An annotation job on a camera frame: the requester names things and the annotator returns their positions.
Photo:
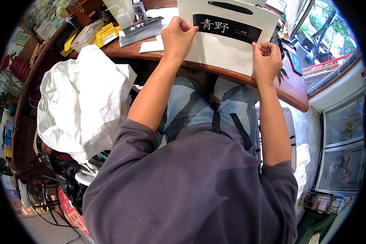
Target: purple sweatshirt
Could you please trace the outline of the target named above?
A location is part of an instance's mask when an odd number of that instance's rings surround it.
[[[124,122],[83,198],[96,243],[294,243],[291,162],[258,173],[238,130],[220,130],[188,127],[155,151],[151,129]]]

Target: white squeeze bottle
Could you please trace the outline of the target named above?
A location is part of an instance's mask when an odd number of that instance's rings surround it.
[[[132,0],[102,0],[103,3],[106,4],[106,7],[111,7],[114,5],[119,5],[121,9],[129,11],[130,17],[132,17],[132,21],[135,21],[134,9],[133,9],[133,2]],[[110,10],[112,16],[118,15],[118,9],[113,8]]]
[[[122,9],[119,5],[114,5],[106,9],[105,11],[109,10],[110,8],[118,7],[118,14],[115,16],[115,19],[117,20],[119,26],[122,29],[125,29],[126,27],[129,27],[134,24],[132,21],[132,17],[130,16],[130,13],[124,9]]]

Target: wire basket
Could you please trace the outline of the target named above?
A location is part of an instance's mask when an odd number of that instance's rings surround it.
[[[323,213],[336,214],[342,206],[343,197],[324,195],[319,193],[303,192],[299,206],[316,210]]]

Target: blue vase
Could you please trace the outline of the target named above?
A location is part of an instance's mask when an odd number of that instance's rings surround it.
[[[5,105],[4,106],[6,109],[8,109],[8,112],[10,114],[11,117],[14,117],[16,114],[16,104],[15,103],[11,103],[10,105]]]

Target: glass cabinet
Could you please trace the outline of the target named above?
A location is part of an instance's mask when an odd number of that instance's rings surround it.
[[[342,105],[323,111],[324,146],[330,148],[363,140],[363,105],[365,97],[356,96]]]
[[[323,149],[316,191],[338,193],[346,196],[356,194],[361,187],[366,166],[364,142]]]
[[[324,143],[316,191],[344,196],[359,191],[366,167],[364,105],[360,91],[323,111]]]

